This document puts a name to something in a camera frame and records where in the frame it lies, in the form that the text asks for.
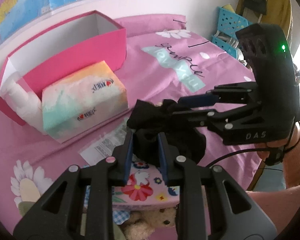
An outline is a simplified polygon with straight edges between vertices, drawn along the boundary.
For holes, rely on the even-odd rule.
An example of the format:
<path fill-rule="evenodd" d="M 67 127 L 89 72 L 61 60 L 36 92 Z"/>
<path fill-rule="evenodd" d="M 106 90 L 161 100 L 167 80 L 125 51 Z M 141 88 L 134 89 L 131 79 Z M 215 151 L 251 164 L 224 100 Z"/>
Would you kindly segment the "right hand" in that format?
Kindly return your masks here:
<path fill-rule="evenodd" d="M 255 148 L 292 148 L 294 147 L 298 141 L 300 140 L 300 122 L 297 122 L 294 126 L 293 133 L 291 138 L 288 137 L 286 139 L 271 141 L 266 143 L 255 144 Z"/>

